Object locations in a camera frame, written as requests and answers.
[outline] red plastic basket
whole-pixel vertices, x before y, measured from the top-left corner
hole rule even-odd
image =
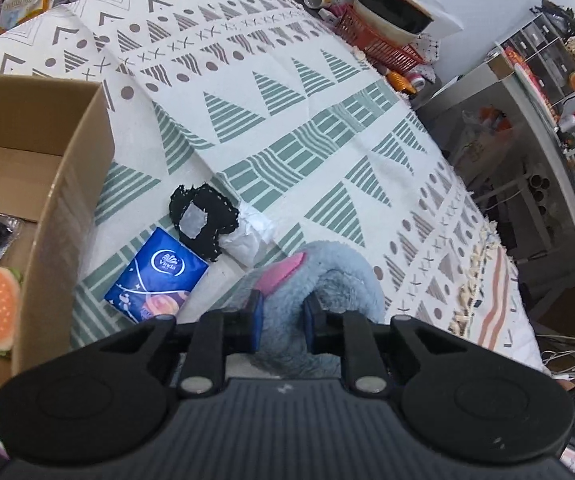
[[[410,45],[396,46],[372,29],[347,6],[334,31],[350,45],[365,52],[366,56],[384,64],[390,70],[405,74],[418,64],[425,64],[423,57]]]

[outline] plush toy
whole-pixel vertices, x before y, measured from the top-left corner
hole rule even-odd
[[[242,308],[252,289],[264,296],[264,319],[261,349],[250,361],[277,376],[341,374],[340,358],[307,352],[301,304],[312,291],[326,310],[358,310],[375,322],[385,315],[383,292],[372,267],[339,242],[312,242],[285,260],[252,270],[239,281],[226,309]]]

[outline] patterned tablecloth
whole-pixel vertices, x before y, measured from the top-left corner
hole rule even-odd
[[[275,222],[261,264],[345,242],[373,265],[383,318],[412,314],[538,366],[516,268],[461,180],[375,70],[292,1],[82,0],[0,37],[0,73],[106,94],[116,155],[75,291],[74,348],[129,325],[105,292],[155,226],[173,233],[172,191],[207,181]],[[180,321],[225,303],[244,272],[222,255]]]

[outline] blue tissue package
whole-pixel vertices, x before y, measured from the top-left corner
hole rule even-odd
[[[105,300],[136,322],[175,316],[206,270],[207,263],[157,227]]]

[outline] cardboard box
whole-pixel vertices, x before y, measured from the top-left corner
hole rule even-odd
[[[0,213],[25,220],[0,263],[23,273],[0,386],[70,347],[80,252],[113,156],[100,85],[0,75]]]

